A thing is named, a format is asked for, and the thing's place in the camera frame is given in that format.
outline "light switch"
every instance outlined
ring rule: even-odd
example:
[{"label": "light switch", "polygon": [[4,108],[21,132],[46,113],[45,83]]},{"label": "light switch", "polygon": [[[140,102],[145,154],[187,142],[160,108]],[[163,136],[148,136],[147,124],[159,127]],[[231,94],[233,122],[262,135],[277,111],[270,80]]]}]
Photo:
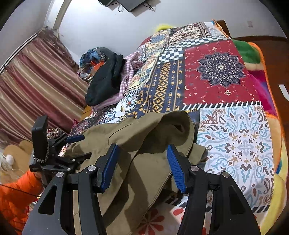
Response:
[{"label": "light switch", "polygon": [[247,23],[248,23],[248,27],[249,27],[249,28],[253,28],[252,21],[247,21]]}]

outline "metal screw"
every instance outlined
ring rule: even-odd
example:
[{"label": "metal screw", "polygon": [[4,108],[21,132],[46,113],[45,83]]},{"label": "metal screw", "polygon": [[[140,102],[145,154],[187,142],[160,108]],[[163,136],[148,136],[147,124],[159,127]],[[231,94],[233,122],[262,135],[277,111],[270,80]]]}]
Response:
[{"label": "metal screw", "polygon": [[192,171],[198,171],[199,168],[198,168],[197,166],[191,166],[191,170],[192,170]]},{"label": "metal screw", "polygon": [[96,167],[94,165],[90,165],[88,168],[87,168],[89,171],[93,171],[96,169]]},{"label": "metal screw", "polygon": [[223,171],[222,172],[222,176],[224,176],[225,178],[229,178],[230,177],[230,174],[226,171]]},{"label": "metal screw", "polygon": [[64,175],[64,173],[62,171],[60,171],[56,174],[56,177],[61,178],[63,175]]}]

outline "white pom-pom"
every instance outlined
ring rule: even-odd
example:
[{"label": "white pom-pom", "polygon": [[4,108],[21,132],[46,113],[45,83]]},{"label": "white pom-pom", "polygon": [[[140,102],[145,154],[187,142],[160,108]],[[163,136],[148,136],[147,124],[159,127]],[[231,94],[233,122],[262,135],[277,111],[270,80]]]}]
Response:
[{"label": "white pom-pom", "polygon": [[8,154],[8,155],[6,156],[6,162],[7,162],[10,166],[13,165],[13,163],[14,163],[14,158],[13,158],[13,156],[10,155],[10,154]]}]

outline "bed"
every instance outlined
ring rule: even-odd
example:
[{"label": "bed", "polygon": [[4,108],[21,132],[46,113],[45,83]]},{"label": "bed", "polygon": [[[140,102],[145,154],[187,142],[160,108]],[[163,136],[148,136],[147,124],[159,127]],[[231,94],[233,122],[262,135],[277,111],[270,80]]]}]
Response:
[{"label": "bed", "polygon": [[[266,234],[287,201],[288,156],[260,48],[230,39],[212,21],[158,31],[136,51],[144,65],[124,98],[92,112],[70,135],[148,112],[186,111],[195,124],[194,142],[207,148],[199,167],[229,172]],[[132,233],[176,234],[187,199],[171,192]],[[208,192],[203,234],[209,232],[211,212]]]}]

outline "cable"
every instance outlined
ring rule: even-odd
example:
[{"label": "cable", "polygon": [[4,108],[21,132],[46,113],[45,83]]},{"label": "cable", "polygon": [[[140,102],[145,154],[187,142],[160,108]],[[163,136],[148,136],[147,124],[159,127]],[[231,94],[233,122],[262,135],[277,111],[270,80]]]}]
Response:
[{"label": "cable", "polygon": [[116,3],[114,3],[114,4],[109,4],[108,7],[109,7],[109,6],[112,6],[112,5],[115,5],[115,4],[119,4],[119,3],[116,2]]},{"label": "cable", "polygon": [[14,189],[14,190],[16,190],[16,191],[19,191],[19,192],[23,192],[23,193],[29,194],[30,196],[38,197],[38,196],[36,196],[36,195],[34,195],[34,194],[31,194],[31,193],[28,193],[28,192],[24,192],[24,191],[22,191],[22,190],[20,190],[20,189],[16,189],[16,188],[13,188],[13,187],[9,187],[9,186],[4,185],[4,184],[0,184],[0,186],[4,186],[4,187],[7,187],[7,188],[11,188],[11,189]]},{"label": "cable", "polygon": [[145,7],[147,7],[147,8],[149,8],[149,9],[152,10],[152,11],[155,11],[155,10],[153,9],[153,7],[152,7],[148,2],[145,2],[145,3],[143,3],[142,5],[145,6]]},{"label": "cable", "polygon": [[119,4],[119,6],[118,6],[117,10],[118,10],[118,12],[123,12],[124,8],[123,8],[123,6],[122,6],[122,9],[121,9],[121,11],[120,11],[120,10],[119,10],[119,9],[120,9],[120,6],[122,6],[122,5],[121,5],[121,4]]}]

